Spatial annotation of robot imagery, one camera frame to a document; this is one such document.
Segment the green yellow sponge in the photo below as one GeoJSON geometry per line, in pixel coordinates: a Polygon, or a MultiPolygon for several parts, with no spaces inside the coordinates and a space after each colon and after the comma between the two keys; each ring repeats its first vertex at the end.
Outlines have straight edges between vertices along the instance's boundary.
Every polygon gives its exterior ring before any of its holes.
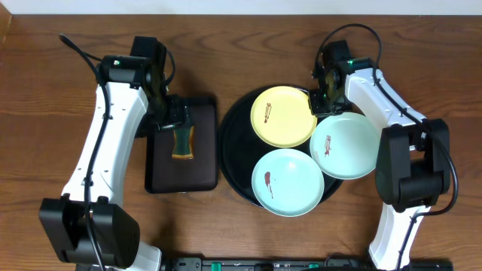
{"type": "Polygon", "coordinates": [[[193,137],[194,126],[178,127],[174,130],[173,159],[191,160],[194,158],[193,137]]]}

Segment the yellow plate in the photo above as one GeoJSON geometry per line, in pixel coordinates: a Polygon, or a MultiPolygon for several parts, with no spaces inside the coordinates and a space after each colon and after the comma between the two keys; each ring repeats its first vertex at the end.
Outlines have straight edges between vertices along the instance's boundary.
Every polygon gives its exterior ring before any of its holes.
{"type": "Polygon", "coordinates": [[[317,126],[307,92],[289,86],[262,91],[252,104],[250,121],[263,142],[278,148],[303,144],[317,126]]]}

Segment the light green plate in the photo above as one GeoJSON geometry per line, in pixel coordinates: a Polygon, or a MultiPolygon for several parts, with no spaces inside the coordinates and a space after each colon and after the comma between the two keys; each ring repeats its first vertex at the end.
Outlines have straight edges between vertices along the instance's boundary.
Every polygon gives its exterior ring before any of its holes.
{"type": "Polygon", "coordinates": [[[366,116],[345,112],[317,125],[310,139],[310,156],[325,174],[353,180],[375,169],[379,144],[380,134],[366,116]]]}

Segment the light blue plate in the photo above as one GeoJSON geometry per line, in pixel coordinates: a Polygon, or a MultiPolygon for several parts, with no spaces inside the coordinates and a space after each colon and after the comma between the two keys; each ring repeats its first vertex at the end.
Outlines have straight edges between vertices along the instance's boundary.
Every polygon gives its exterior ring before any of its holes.
{"type": "Polygon", "coordinates": [[[282,217],[297,217],[319,204],[325,192],[325,179],[310,156],[283,148],[265,154],[256,163],[252,190],[267,211],[282,217]]]}

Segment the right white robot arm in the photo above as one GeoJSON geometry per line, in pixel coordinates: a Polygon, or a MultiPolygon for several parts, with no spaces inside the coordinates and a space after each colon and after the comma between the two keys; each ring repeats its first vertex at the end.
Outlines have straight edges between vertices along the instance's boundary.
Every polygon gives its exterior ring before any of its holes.
{"type": "Polygon", "coordinates": [[[441,194],[458,189],[448,126],[412,109],[370,58],[321,57],[312,76],[319,82],[309,93],[313,115],[333,120],[356,105],[380,134],[374,171],[383,210],[368,251],[377,269],[400,270],[410,263],[418,222],[455,204],[431,209],[441,194]]]}

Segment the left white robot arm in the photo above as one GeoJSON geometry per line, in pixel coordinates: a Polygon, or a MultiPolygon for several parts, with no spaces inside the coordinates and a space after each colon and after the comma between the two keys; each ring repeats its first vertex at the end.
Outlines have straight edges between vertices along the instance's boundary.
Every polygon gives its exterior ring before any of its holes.
{"type": "Polygon", "coordinates": [[[162,252],[140,239],[122,208],[137,137],[171,130],[174,158],[193,158],[188,107],[168,96],[164,57],[105,56],[96,67],[96,109],[77,168],[60,198],[42,200],[39,219],[64,263],[97,270],[159,270],[162,252]]]}

